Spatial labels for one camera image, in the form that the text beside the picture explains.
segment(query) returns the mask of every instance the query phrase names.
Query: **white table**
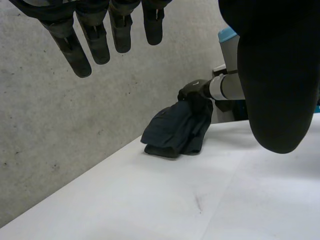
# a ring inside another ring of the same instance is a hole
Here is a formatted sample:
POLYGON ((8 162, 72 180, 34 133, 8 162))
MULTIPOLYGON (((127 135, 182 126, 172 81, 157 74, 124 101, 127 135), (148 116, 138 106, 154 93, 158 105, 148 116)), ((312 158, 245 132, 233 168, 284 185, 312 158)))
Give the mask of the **white table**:
POLYGON ((211 125, 176 161, 134 140, 0 229, 0 240, 319 240, 320 115, 294 152, 211 125))

